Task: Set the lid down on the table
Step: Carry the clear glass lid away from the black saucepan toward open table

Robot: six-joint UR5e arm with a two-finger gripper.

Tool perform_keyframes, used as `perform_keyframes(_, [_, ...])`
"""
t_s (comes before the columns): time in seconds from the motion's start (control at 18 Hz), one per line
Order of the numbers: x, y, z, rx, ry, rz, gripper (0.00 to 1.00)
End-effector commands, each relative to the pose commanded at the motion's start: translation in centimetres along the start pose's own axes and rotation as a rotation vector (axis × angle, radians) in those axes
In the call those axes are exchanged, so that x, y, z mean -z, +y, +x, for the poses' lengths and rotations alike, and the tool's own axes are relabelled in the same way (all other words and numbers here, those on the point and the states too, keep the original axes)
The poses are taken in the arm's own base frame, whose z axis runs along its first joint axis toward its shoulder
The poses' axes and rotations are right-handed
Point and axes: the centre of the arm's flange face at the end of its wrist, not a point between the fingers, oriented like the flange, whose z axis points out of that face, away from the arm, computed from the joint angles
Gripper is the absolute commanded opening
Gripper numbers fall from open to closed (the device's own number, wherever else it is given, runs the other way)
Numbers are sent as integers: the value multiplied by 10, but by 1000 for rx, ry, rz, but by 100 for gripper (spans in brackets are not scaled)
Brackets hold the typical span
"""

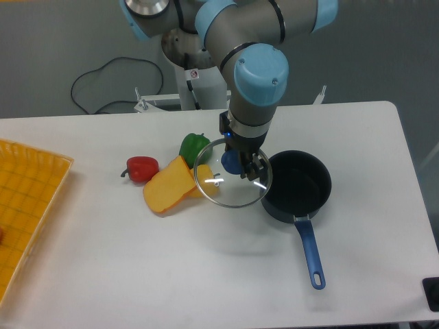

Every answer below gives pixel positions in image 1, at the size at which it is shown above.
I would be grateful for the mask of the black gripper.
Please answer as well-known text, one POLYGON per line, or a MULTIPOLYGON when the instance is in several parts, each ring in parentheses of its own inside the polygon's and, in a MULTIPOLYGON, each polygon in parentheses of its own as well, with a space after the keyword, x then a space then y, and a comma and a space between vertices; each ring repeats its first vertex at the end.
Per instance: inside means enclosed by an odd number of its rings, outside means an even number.
POLYGON ((226 149, 239 152, 240 178, 264 180, 265 160, 259 156, 259 150, 265 141, 267 127, 244 125, 231 112, 221 113, 219 119, 219 132, 224 137, 226 149))

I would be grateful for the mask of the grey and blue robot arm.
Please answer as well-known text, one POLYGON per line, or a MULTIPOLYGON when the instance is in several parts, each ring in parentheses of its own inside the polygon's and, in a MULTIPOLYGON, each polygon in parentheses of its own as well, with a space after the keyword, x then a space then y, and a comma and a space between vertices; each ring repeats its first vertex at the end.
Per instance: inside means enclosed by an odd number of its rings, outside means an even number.
POLYGON ((173 29, 197 37, 231 91, 219 130, 238 153, 239 174, 262 176, 260 148, 287 88, 289 64, 278 46, 336 18, 337 1, 121 1, 132 31, 151 38, 173 29))

